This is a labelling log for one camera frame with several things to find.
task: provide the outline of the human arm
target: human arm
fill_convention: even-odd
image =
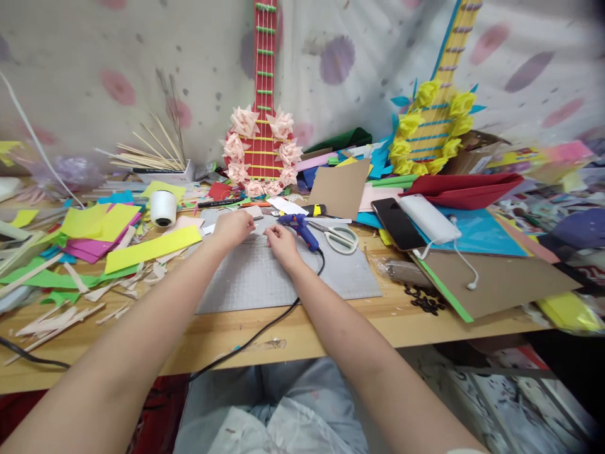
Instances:
[[[212,276],[253,230],[245,211],[220,216],[215,233],[86,351],[0,453],[125,452],[147,393]]]
[[[359,393],[394,453],[485,451],[378,330],[303,262],[287,229],[274,226],[265,234],[321,343]]]

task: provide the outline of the wooden desk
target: wooden desk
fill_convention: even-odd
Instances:
[[[13,206],[8,202],[2,204],[2,208]],[[373,236],[373,229],[356,226],[353,229],[359,234],[360,248],[363,250],[367,247],[368,256],[396,257],[397,253],[394,250],[386,248],[378,236]],[[147,234],[146,239],[154,238],[157,234],[157,231],[152,230]],[[82,274],[98,275],[104,266],[103,261],[95,265],[78,265],[77,270]],[[411,297],[404,293],[402,285],[381,276],[376,272],[373,264],[371,266],[384,296],[351,300],[349,303],[370,320],[394,347],[435,344],[543,329],[519,309],[485,317],[475,323],[464,323],[449,307],[439,311],[439,315],[435,317],[412,306]],[[141,290],[142,285],[139,283],[137,288]],[[118,309],[125,301],[126,298],[119,294],[107,293],[100,300],[107,304],[104,309],[86,319],[84,323],[71,327],[57,338],[35,349],[33,353],[41,358],[75,363],[104,331],[117,322],[110,320],[102,326],[97,326],[95,320]],[[178,301],[167,301],[166,304],[178,304]],[[77,305],[80,309],[94,306],[84,298],[80,298]],[[0,318],[0,335],[13,342],[19,342],[18,339],[9,337],[9,331],[12,329],[16,332],[47,312],[49,308],[48,305],[30,305],[5,314]],[[178,347],[162,369],[162,375],[187,373],[203,368],[219,355],[244,344],[283,311],[283,308],[267,308],[194,316]],[[12,355],[12,352],[0,346],[0,363]],[[264,333],[248,350],[235,355],[221,367],[292,361],[323,355],[325,350],[306,312],[299,306],[285,320]],[[33,364],[24,359],[19,359],[6,367],[0,364],[0,394],[49,388],[62,373],[63,370],[54,366]]]

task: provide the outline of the guitar neck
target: guitar neck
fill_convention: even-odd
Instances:
[[[275,79],[275,36],[277,33],[277,0],[255,0],[254,18],[254,93],[252,110],[260,113],[259,120],[266,121],[266,114],[275,113],[273,90]]]

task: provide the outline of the thread spool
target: thread spool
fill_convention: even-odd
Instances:
[[[170,227],[176,221],[176,196],[166,190],[155,191],[149,198],[151,222],[158,227]]]

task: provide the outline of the phone screen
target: phone screen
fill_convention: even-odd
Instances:
[[[394,198],[372,202],[372,208],[384,228],[391,234],[400,251],[409,251],[427,245],[410,217],[405,214]]]

